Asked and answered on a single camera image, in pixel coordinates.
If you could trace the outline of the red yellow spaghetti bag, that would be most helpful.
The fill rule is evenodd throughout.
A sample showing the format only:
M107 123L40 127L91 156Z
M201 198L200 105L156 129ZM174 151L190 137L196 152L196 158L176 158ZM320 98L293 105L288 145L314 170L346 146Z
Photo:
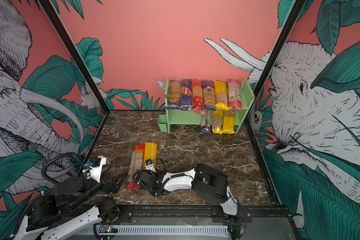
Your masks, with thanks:
M145 144L134 146L131 156L130 167L128 171L127 191L138 189L139 185L133 180L133 175L143 169L143 158L145 152Z

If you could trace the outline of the blue gold spaghetti bag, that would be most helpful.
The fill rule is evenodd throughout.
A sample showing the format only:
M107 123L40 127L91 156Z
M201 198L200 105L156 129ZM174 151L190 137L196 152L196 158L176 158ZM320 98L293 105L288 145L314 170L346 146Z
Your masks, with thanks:
M179 110L181 102L182 82L179 80L170 80L168 95L168 110Z

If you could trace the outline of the purple label spaghetti bag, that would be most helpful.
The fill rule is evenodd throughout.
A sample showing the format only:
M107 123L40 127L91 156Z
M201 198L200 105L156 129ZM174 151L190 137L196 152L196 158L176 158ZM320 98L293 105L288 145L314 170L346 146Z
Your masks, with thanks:
M201 134L212 133L212 111L203 110L201 121Z

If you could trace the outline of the blue Barilla spaghetti pack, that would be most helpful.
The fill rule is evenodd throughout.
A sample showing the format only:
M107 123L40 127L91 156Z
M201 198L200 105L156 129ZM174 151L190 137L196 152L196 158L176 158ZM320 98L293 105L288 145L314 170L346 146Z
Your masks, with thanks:
M192 80L183 80L181 88L180 109L190 111L193 107Z

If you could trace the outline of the blue Korean spaghetti bag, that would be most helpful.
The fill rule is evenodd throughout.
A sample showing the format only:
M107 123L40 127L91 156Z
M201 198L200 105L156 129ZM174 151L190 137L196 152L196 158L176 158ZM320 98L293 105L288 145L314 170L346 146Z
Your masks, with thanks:
M204 109L215 111L216 102L215 102L214 82L202 80L202 85L203 85Z

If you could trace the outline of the red label spaghetti bag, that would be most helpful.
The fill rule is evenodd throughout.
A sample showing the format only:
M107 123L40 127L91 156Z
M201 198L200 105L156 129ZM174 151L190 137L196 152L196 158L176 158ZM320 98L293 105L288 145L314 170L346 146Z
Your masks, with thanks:
M237 80L228 79L228 107L233 110L242 110L240 85Z

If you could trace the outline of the yellow Pastatime spaghetti bag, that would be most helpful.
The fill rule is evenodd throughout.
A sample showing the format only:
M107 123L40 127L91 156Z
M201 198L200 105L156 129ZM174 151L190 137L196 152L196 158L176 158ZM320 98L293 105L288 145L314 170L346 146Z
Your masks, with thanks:
M217 109L229 110L228 107L228 94L227 94L227 85L222 81L214 80L215 88L215 107Z

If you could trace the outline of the yellow barcode spaghetti bag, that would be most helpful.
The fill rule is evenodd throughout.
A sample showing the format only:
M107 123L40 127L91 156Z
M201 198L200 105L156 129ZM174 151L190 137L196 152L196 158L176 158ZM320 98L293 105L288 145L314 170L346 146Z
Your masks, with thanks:
M223 117L223 128L222 131L224 134L234 134L234 127L235 127L235 110L227 110L224 111Z

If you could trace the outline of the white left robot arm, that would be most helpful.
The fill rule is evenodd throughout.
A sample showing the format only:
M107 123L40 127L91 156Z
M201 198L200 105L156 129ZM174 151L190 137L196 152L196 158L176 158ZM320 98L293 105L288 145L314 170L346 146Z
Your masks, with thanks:
M120 214L114 199L106 196L94 206L83 205L99 192L116 194L127 173L121 173L110 182L85 181L70 177L55 184L55 188L36 197L25 208L11 240L65 240L88 226L113 222Z

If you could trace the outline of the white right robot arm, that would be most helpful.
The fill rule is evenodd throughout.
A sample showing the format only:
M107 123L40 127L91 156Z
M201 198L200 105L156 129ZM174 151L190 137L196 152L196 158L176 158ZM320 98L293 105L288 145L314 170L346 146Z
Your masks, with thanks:
M174 191L192 190L219 204L226 215L237 216L239 212L239 202L230 190L228 176L205 164L197 164L194 169L181 173L141 170L133 175L133 181L155 198Z

